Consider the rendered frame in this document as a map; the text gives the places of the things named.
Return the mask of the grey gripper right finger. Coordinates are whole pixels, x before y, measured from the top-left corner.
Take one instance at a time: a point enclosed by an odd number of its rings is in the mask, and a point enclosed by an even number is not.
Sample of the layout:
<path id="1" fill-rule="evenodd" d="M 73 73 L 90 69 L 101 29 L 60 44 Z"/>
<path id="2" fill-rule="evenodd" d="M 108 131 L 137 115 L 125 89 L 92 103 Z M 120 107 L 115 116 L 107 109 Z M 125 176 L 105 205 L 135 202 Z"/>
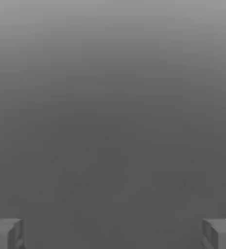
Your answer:
<path id="1" fill-rule="evenodd" d="M 226 218 L 202 220 L 202 249 L 226 249 Z"/>

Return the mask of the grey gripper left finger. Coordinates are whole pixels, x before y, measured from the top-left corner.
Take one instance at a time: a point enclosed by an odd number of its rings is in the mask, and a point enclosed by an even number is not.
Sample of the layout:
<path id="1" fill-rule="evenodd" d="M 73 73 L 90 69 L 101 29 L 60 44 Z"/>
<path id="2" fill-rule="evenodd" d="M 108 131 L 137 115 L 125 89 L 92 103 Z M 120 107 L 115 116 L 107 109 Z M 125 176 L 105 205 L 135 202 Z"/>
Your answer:
<path id="1" fill-rule="evenodd" d="M 0 249 L 25 249 L 23 219 L 0 218 Z"/>

